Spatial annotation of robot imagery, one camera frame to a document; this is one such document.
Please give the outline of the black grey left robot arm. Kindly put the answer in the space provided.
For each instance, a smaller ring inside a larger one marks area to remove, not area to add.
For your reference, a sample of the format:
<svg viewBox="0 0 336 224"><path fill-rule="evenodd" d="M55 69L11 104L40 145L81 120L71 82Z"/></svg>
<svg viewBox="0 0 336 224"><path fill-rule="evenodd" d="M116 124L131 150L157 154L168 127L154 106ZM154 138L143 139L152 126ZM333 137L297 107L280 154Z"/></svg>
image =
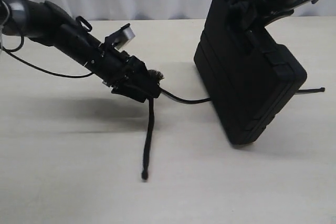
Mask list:
<svg viewBox="0 0 336 224"><path fill-rule="evenodd" d="M99 77L112 93L138 102L161 94L158 79L145 63L120 50L135 37L130 24L99 41L83 17L72 18L50 1L1 0L1 25L5 35L57 48Z"/></svg>

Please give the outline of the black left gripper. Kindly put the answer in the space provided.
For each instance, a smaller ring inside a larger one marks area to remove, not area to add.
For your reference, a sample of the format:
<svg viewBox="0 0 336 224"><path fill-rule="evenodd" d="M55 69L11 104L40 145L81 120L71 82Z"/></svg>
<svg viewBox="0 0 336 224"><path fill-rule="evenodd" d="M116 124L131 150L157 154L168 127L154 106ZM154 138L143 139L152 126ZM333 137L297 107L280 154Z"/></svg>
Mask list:
<svg viewBox="0 0 336 224"><path fill-rule="evenodd" d="M161 73L147 69L145 63L127 52L119 52L121 66L104 82L113 94L122 95L138 102L156 99L161 94Z"/></svg>

